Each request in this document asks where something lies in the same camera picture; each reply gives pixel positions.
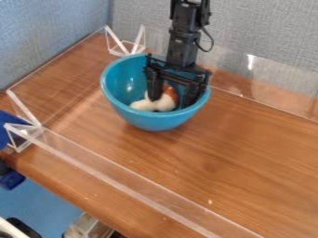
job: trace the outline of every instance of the wooden surface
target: wooden surface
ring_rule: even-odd
[[[99,37],[89,39],[22,86],[19,93],[45,125],[261,235],[316,237],[318,125],[214,90],[180,128],[141,131],[102,96],[98,78],[114,60],[102,47]],[[216,78],[238,76],[218,71]],[[7,109],[6,96],[0,103]],[[22,154],[7,150],[5,156],[127,237],[201,237],[35,146]]]

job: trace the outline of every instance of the table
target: table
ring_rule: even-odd
[[[94,35],[23,86],[22,96],[39,101],[31,110],[45,125],[260,235],[315,237],[318,125],[214,89],[185,125],[161,133],[142,131],[102,96],[98,78],[115,60],[103,48],[103,36]],[[238,78],[216,71],[216,78],[225,76]],[[0,103],[10,111],[7,96]],[[31,146],[21,154],[6,150],[3,156],[127,237],[202,237],[42,148]]]

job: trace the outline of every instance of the gray background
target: gray background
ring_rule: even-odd
[[[109,0],[0,0],[0,89],[107,22]]]
[[[114,0],[111,19],[118,35],[133,40],[141,24],[168,31],[169,4],[170,0]],[[209,31],[217,47],[210,58],[216,66],[316,96],[318,1],[212,0],[212,10]],[[246,54],[265,58],[258,60],[253,73],[246,67]],[[269,73],[261,70],[265,65]]]

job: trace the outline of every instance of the cable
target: cable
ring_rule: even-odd
[[[204,52],[210,52],[214,48],[214,37],[212,36],[212,34],[209,33],[209,31],[206,30],[206,28],[204,27],[204,32],[208,35],[208,37],[212,39],[212,47],[209,49],[205,49],[201,44],[198,43],[198,41],[196,41],[196,45],[197,47],[204,51]]]

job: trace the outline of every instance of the bowl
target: bowl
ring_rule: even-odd
[[[148,55],[140,54],[118,59],[106,68],[101,76],[101,86],[106,99],[111,102],[121,117],[134,126],[149,131],[173,129],[185,123],[206,104],[212,88],[209,88],[196,104],[173,112],[144,112],[130,107],[131,103],[145,97],[148,90],[146,66]],[[172,84],[178,92],[180,99],[185,87]]]

